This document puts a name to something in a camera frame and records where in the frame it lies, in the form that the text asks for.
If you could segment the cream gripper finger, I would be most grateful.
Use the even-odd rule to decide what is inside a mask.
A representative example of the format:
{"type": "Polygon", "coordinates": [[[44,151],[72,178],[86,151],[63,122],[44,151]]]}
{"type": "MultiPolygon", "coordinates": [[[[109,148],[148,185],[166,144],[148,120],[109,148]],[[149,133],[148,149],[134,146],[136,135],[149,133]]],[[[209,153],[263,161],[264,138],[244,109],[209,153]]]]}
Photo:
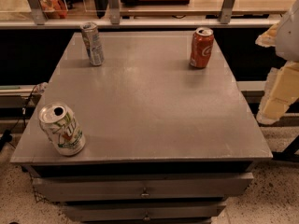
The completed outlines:
{"type": "Polygon", "coordinates": [[[276,45],[278,24],[273,24],[268,30],[259,35],[255,44],[264,48],[274,47],[276,45]]]}
{"type": "Polygon", "coordinates": [[[279,121],[298,99],[299,63],[286,62],[280,69],[272,68],[265,82],[257,121],[264,125],[279,121]]]}

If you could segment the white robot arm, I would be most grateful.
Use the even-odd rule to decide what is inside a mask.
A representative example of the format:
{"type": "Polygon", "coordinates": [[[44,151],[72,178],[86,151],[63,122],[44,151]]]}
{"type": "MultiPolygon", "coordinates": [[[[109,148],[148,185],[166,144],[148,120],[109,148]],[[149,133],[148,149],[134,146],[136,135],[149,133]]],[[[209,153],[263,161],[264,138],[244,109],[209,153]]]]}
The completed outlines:
{"type": "Polygon", "coordinates": [[[270,70],[259,105],[258,122],[270,125],[279,121],[299,99],[299,0],[278,23],[259,35],[255,43],[274,47],[276,55],[286,61],[281,68],[270,70]]]}

